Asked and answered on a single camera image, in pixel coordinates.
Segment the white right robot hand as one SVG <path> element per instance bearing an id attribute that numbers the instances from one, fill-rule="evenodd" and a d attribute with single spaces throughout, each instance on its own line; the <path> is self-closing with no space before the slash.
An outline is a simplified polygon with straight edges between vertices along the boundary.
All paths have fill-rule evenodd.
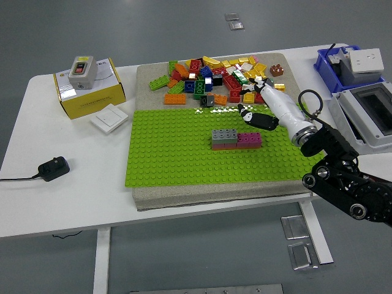
<path id="1" fill-rule="evenodd" d="M 239 104 L 239 113 L 246 124 L 270 131 L 277 126 L 285 127 L 288 130 L 289 138 L 297 145 L 300 144 L 300 138 L 316 133 L 317 128 L 306 120 L 290 96 L 275 89 L 267 79 L 252 78 L 251 82 L 250 85 L 243 86 L 240 94 L 244 95 L 252 91 L 261 94 L 273 115 L 253 113 Z"/>

